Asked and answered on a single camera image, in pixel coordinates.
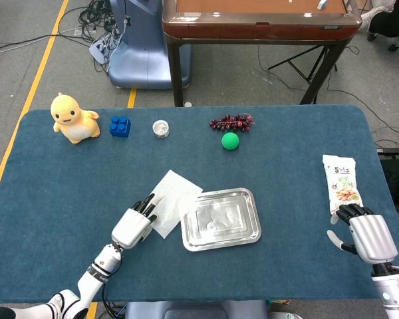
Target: white robotic hand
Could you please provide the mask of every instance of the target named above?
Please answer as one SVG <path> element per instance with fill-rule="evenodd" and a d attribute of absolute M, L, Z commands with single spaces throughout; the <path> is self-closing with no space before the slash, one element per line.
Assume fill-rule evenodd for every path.
<path fill-rule="evenodd" d="M 327 231 L 332 243 L 372 265 L 372 281 L 380 295 L 389 319 L 399 319 L 399 270 L 391 262 L 398 255 L 392 235 L 381 215 L 375 215 L 369 208 L 357 204 L 341 205 L 331 217 L 331 223 L 338 219 L 350 229 L 354 245 L 340 240 L 333 231 Z"/>
<path fill-rule="evenodd" d="M 27 309 L 0 307 L 0 319 L 83 319 L 94 296 L 122 264 L 122 251 L 131 249 L 151 232 L 156 215 L 151 215 L 159 200 L 150 194 L 129 208 L 112 231 L 112 244 L 106 245 L 78 281 L 80 298 L 63 290 L 39 306 Z"/>

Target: table leg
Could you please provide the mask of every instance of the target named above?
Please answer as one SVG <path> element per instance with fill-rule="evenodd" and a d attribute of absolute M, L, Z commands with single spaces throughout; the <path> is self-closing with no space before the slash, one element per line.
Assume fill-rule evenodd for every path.
<path fill-rule="evenodd" d="M 182 92 L 182 68 L 180 66 L 180 51 L 178 43 L 167 43 L 168 62 L 172 76 L 174 106 L 184 105 L 184 93 Z"/>
<path fill-rule="evenodd" d="M 313 78 L 309 88 L 307 89 L 305 95 L 303 96 L 300 104 L 312 104 L 315 96 L 318 94 L 319 89 L 324 84 L 325 79 L 328 74 L 333 69 L 335 63 L 337 62 L 340 55 L 343 53 L 344 48 L 350 42 L 350 39 L 347 41 L 340 42 L 338 45 L 330 45 L 327 46 L 329 49 L 328 54 L 325 55 L 324 61 L 318 69 L 315 77 Z"/>

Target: metal tray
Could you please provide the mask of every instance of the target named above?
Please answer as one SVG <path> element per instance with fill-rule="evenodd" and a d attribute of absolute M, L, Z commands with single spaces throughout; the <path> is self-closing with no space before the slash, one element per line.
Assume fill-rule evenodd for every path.
<path fill-rule="evenodd" d="M 182 239 L 189 251 L 254 243 L 260 236 L 254 197 L 246 188 L 202 193 L 182 219 Z"/>

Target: peanut package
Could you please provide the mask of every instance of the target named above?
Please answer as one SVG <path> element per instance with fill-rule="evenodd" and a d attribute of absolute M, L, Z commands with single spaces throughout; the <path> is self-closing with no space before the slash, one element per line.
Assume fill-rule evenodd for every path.
<path fill-rule="evenodd" d="M 327 175 L 331 215 L 340 205 L 354 203 L 362 206 L 362 198 L 356 188 L 356 162 L 354 159 L 323 155 L 322 162 Z"/>

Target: green ball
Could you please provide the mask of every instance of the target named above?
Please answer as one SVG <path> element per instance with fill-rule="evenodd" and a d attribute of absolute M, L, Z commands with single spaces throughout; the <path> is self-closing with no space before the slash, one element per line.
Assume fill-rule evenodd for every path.
<path fill-rule="evenodd" d="M 235 133 L 226 133 L 221 138 L 221 144 L 225 149 L 229 151 L 234 150 L 239 145 L 238 135 Z"/>

